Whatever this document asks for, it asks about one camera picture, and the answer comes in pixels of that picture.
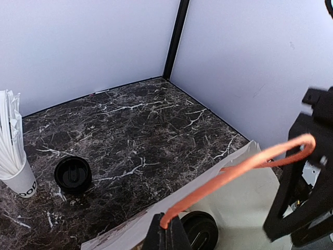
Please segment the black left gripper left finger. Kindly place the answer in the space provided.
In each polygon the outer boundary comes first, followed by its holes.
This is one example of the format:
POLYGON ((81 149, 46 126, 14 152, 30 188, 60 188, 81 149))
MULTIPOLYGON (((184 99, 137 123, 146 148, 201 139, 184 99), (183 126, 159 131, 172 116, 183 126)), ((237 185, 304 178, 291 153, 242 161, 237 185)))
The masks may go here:
POLYGON ((163 216, 162 212, 153 216, 142 250, 165 250, 166 230, 160 227, 163 216))

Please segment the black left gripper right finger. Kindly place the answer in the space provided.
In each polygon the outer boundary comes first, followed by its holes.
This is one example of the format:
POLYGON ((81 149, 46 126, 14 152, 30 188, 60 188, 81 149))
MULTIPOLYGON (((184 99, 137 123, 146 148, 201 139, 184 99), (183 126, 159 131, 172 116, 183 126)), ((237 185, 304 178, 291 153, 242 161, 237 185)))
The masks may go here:
POLYGON ((179 217, 173 218, 166 230, 166 250, 192 250, 179 217))

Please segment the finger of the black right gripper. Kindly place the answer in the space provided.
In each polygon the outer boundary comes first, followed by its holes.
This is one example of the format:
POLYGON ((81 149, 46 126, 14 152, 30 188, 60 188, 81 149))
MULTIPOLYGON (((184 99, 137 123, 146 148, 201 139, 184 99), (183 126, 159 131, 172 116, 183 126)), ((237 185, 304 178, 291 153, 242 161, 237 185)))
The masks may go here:
POLYGON ((297 247, 332 233, 332 217, 314 226, 310 225, 332 211, 332 114, 310 116, 300 113, 289 130, 289 138, 293 139, 302 133, 310 133, 315 137, 315 151, 301 161, 283 165, 280 186, 263 225, 263 230, 270 241, 290 235, 292 243, 297 247), (294 196, 305 163, 309 161, 319 164, 322 157, 326 157, 327 162, 322 166, 306 202, 284 217, 283 214, 294 196))

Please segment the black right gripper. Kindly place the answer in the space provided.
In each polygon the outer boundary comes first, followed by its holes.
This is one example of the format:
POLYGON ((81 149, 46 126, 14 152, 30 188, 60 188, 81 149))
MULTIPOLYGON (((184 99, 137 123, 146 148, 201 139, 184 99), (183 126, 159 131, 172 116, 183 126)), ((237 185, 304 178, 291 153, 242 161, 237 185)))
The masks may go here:
POLYGON ((332 87, 328 90, 309 88, 302 103, 311 106, 314 120, 332 125, 332 87))

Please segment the single black cup lid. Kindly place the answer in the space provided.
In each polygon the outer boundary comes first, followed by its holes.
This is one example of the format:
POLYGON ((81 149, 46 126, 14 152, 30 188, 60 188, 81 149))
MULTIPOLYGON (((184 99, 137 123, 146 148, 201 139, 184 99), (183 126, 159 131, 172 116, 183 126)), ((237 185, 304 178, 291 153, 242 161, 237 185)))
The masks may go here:
POLYGON ((192 211, 181 218, 192 249, 215 249, 219 230, 214 218, 204 211, 192 211))

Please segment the white paper takeout bag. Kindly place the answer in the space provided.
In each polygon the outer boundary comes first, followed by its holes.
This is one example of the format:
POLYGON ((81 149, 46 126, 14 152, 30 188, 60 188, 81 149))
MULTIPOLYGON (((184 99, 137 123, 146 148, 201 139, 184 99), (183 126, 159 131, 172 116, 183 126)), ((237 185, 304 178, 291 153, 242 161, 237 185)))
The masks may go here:
POLYGON ((281 184, 272 158, 288 150, 282 163, 299 163, 315 148, 304 134, 261 150, 255 141, 227 156, 203 174, 131 219, 81 245, 81 249, 134 249, 145 239, 155 214, 166 212, 185 199, 180 216, 204 211, 216 221, 217 249, 291 249, 289 235, 271 242, 263 224, 281 184))

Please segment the stack of black cup lids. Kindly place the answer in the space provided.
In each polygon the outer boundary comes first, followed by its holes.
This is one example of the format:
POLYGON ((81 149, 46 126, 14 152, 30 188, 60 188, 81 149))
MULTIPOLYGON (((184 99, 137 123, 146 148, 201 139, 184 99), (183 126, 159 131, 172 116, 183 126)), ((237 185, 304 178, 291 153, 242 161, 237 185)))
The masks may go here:
POLYGON ((81 195, 92 183, 92 172, 84 158, 68 156, 57 164, 54 179, 63 192, 81 195))

